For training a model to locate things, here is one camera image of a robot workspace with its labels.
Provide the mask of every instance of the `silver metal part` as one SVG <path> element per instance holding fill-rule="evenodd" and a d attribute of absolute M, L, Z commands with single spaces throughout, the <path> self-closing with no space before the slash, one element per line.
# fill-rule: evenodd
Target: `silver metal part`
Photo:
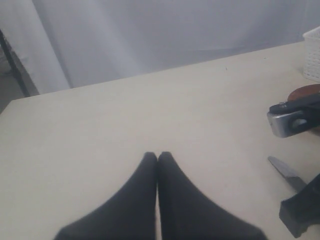
<path fill-rule="evenodd" d="M 268 112 L 267 117 L 273 134 L 280 138 L 286 138 L 299 133 L 294 132 L 292 128 L 290 128 L 290 120 L 296 119 L 291 123 L 292 127 L 298 127 L 299 125 L 305 124 L 307 122 L 304 119 L 304 113 L 302 111 L 295 111 L 292 113 L 281 115 L 276 115 Z"/>
<path fill-rule="evenodd" d="M 299 193 L 307 186 L 307 184 L 298 176 L 298 173 L 286 163 L 273 156 L 269 156 L 268 160 L 296 193 Z"/>
<path fill-rule="evenodd" d="M 280 161 L 278 158 L 269 156 L 268 160 L 284 178 L 299 177 L 298 173 L 294 169 L 289 167 L 285 162 Z"/>

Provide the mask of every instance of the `black handle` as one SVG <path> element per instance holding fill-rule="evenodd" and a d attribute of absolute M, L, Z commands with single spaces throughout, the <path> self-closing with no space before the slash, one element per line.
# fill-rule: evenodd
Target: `black handle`
<path fill-rule="evenodd" d="M 302 191 L 281 202 L 279 217 L 295 238 L 320 224 L 320 174 Z"/>

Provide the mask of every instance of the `metal table leg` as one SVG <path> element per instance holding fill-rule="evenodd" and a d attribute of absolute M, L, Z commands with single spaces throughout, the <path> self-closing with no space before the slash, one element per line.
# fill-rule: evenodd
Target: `metal table leg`
<path fill-rule="evenodd" d="M 2 47 L 3 53 L 4 53 L 9 65 L 10 65 L 10 67 L 11 67 L 12 76 L 17 81 L 17 83 L 21 89 L 21 92 L 23 93 L 23 95 L 25 97 L 30 97 L 30 93 L 29 93 L 24 81 L 22 80 L 22 75 L 15 64 L 14 59 L 11 56 L 10 50 L 8 48 L 8 45 L 6 43 L 6 40 L 5 40 L 4 35 L 1 30 L 0 30 L 0 45 Z"/>

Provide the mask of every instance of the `black object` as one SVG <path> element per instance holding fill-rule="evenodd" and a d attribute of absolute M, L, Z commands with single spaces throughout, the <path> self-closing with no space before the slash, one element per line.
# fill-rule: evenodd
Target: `black object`
<path fill-rule="evenodd" d="M 147 152 L 112 198 L 62 228 L 55 240 L 155 240 L 156 170 L 157 157 Z"/>
<path fill-rule="evenodd" d="M 293 101 L 281 102 L 269 108 L 271 114 L 290 114 L 296 111 L 320 111 L 320 93 L 300 97 Z"/>
<path fill-rule="evenodd" d="M 23 95 L 25 97 L 30 97 L 30 93 L 24 83 L 24 81 L 22 80 L 22 76 L 21 73 L 19 71 L 19 69 L 17 68 L 14 59 L 12 58 L 11 54 L 10 54 L 10 50 L 7 46 L 5 37 L 2 33 L 2 31 L 0 30 L 0 45 L 2 47 L 3 53 L 10 65 L 11 71 L 12 71 L 12 76 L 15 78 L 16 82 L 18 83 L 21 92 L 23 93 Z"/>
<path fill-rule="evenodd" d="M 281 202 L 279 217 L 295 238 L 320 224 L 320 174 L 293 197 Z"/>
<path fill-rule="evenodd" d="M 203 195 L 170 152 L 158 159 L 158 197 L 163 240 L 266 240 L 264 233 Z"/>

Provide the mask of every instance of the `table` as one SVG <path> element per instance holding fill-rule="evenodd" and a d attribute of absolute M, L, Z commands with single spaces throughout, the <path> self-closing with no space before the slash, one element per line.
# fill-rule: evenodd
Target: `table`
<path fill-rule="evenodd" d="M 53 239 L 111 197 L 144 152 L 171 151 L 214 202 L 270 240 L 293 240 L 278 213 L 294 191 L 267 157 L 308 182 L 320 138 L 277 138 L 266 113 L 313 83 L 303 60 L 295 43 L 12 101 L 0 116 L 0 239 Z M 319 236 L 312 226 L 300 239 Z"/>

